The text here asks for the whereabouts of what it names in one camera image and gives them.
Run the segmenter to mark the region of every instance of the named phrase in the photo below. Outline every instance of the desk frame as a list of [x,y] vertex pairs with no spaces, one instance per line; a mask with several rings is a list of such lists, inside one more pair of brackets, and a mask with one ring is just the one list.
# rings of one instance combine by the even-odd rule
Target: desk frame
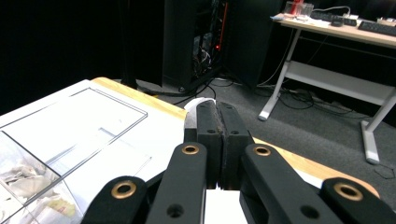
[[396,104],[396,89],[391,86],[346,76],[308,64],[297,63],[291,60],[291,56],[303,29],[309,32],[348,38],[388,48],[396,47],[396,38],[388,36],[384,38],[382,35],[378,34],[366,34],[366,32],[358,31],[357,28],[355,30],[357,34],[353,35],[353,30],[351,32],[352,28],[350,27],[346,28],[348,29],[347,32],[340,35],[340,32],[337,34],[333,27],[329,27],[329,29],[327,29],[323,27],[315,27],[314,25],[301,24],[297,21],[281,21],[281,23],[282,25],[289,26],[297,31],[294,35],[288,56],[277,80],[275,90],[267,104],[262,109],[262,112],[259,115],[259,120],[267,120],[270,116],[278,98],[280,97],[279,91],[285,77],[317,86],[328,91],[338,92],[365,102],[381,105],[371,122],[367,122],[365,120],[361,121],[361,132],[363,136],[366,160],[371,164],[379,164],[374,130]]

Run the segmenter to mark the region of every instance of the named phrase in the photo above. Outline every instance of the cable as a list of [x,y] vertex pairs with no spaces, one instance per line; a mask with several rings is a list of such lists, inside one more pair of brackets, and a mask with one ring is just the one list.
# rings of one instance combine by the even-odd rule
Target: cable
[[314,54],[312,54],[311,58],[308,60],[307,64],[310,64],[312,59],[314,59],[314,57],[317,55],[317,53],[319,52],[319,50],[321,49],[321,47],[323,46],[324,42],[326,42],[328,35],[326,35],[323,39],[323,41],[320,43],[319,47],[317,48],[317,50],[314,52]]
[[148,95],[164,95],[164,96],[172,96],[172,97],[183,97],[195,94],[196,90],[185,91],[185,92],[167,92],[167,91],[153,91],[149,88],[143,87],[137,84],[137,88],[141,90],[143,93]]
[[280,65],[283,64],[283,61],[285,60],[286,55],[289,52],[289,47],[291,45],[291,40],[292,40],[292,37],[293,37],[293,31],[294,31],[294,29],[291,29],[288,45],[286,46],[285,52],[283,53],[282,59],[280,60],[279,64],[277,65],[277,68],[276,68],[275,72],[267,80],[265,80],[264,82],[262,82],[260,84],[257,84],[257,87],[265,87],[264,84],[269,82],[274,77],[274,75],[279,70]]
[[[356,111],[353,110],[353,109],[345,110],[345,109],[340,108],[340,107],[338,107],[336,105],[332,105],[332,104],[325,103],[323,101],[315,100],[312,97],[312,94],[310,93],[310,91],[307,92],[309,94],[309,98],[304,98],[300,93],[294,93],[294,92],[291,92],[291,90],[284,89],[282,91],[285,92],[285,93],[288,93],[294,100],[308,104],[308,106],[306,106],[306,107],[301,107],[301,108],[300,107],[294,107],[294,106],[287,105],[279,97],[280,102],[283,105],[285,105],[286,107],[291,108],[291,109],[302,110],[302,109],[308,109],[308,108],[314,107],[315,109],[318,109],[318,110],[321,110],[323,112],[326,112],[326,113],[329,113],[329,114],[332,114],[332,115],[335,115],[335,116],[339,116],[339,117],[342,117],[342,118],[345,118],[345,119],[367,119],[367,118],[370,118],[370,116],[362,116],[362,117],[346,116],[346,115],[351,114],[351,113],[356,112]],[[325,105],[329,106],[329,107],[336,108],[336,109],[341,110],[343,112],[336,112],[336,111],[330,110],[329,108],[326,108]]]
[[[210,81],[208,81],[208,82],[205,84],[205,86],[204,86],[200,91],[196,92],[196,93],[195,93],[194,95],[192,95],[192,96],[187,97],[186,99],[183,99],[183,100],[181,100],[181,101],[179,101],[179,102],[173,103],[173,105],[181,104],[181,103],[183,103],[183,102],[185,102],[185,101],[187,101],[187,100],[190,100],[190,98],[192,98],[192,97],[196,97],[199,93],[203,92],[203,91],[209,86],[209,84],[210,84],[212,81],[213,81],[213,78],[212,78]],[[215,93],[215,96],[214,96],[213,99],[216,100],[216,92],[215,92],[215,90],[213,90],[212,88],[210,88],[210,89]]]
[[328,11],[328,10],[332,10],[332,9],[336,9],[336,8],[347,8],[347,14],[346,16],[349,18],[349,14],[350,14],[350,7],[347,6],[341,6],[341,7],[328,7],[328,8],[314,8],[312,11]]

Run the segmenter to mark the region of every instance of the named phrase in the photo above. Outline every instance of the computer tower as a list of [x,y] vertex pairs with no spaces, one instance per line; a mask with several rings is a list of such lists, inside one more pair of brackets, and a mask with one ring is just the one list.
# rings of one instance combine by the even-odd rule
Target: computer tower
[[286,1],[234,0],[228,2],[222,50],[225,70],[254,89],[262,75],[274,22]]

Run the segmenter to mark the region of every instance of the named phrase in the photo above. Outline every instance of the black cable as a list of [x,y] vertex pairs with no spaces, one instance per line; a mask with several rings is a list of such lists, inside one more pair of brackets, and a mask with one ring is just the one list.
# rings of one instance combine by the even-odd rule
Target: black cable
[[196,89],[185,92],[154,91],[149,88],[143,87],[141,85],[137,85],[137,88],[141,90],[143,93],[146,93],[148,95],[163,95],[163,96],[171,96],[171,97],[190,96],[190,95],[194,95],[196,92]]
[[205,86],[204,86],[200,91],[196,92],[194,95],[189,96],[189,97],[187,97],[186,99],[183,99],[183,100],[181,100],[181,101],[179,101],[179,102],[173,103],[173,105],[181,104],[181,103],[183,103],[183,102],[185,102],[185,101],[187,101],[187,100],[190,100],[190,98],[192,98],[192,97],[196,97],[199,93],[203,92],[203,91],[209,86],[209,84],[210,84],[212,81],[213,81],[213,79],[211,79],[210,81],[208,81],[208,82],[205,84]]
[[223,80],[221,80],[221,79],[215,78],[215,80],[216,80],[216,81],[231,81],[230,84],[227,84],[227,85],[224,85],[224,86],[211,83],[211,85],[212,85],[212,86],[215,86],[215,87],[230,87],[230,86],[232,86],[232,85],[234,84],[234,80],[232,80],[232,79],[226,79],[226,78],[224,78]]
[[[350,110],[345,110],[345,109],[339,108],[339,107],[336,106],[336,105],[329,105],[329,104],[326,104],[326,103],[323,103],[323,102],[315,101],[315,100],[313,99],[312,94],[310,93],[310,91],[307,92],[307,93],[309,94],[309,98],[304,98],[304,97],[302,97],[301,94],[293,93],[293,92],[291,92],[290,90],[283,90],[283,92],[286,92],[286,93],[290,94],[290,96],[291,96],[294,100],[300,101],[300,102],[303,102],[303,103],[306,103],[306,104],[308,105],[307,107],[302,107],[302,108],[290,106],[290,105],[287,105],[284,101],[282,101],[282,99],[279,97],[279,101],[280,101],[283,105],[285,105],[286,107],[291,108],[291,109],[308,109],[308,108],[314,107],[314,108],[316,108],[316,109],[318,109],[318,110],[321,110],[321,111],[323,111],[323,112],[326,112],[326,113],[329,113],[329,114],[332,114],[332,115],[335,115],[335,116],[339,116],[339,117],[342,117],[342,118],[345,118],[345,119],[367,119],[367,118],[370,118],[370,116],[363,116],[363,117],[350,117],[350,116],[346,116],[347,114],[350,114],[350,113],[356,112],[356,111],[355,111],[355,110],[352,110],[352,109],[350,109]],[[323,105],[331,106],[331,107],[334,107],[334,108],[343,110],[344,112],[332,111],[332,110],[330,110],[329,108],[325,108]]]

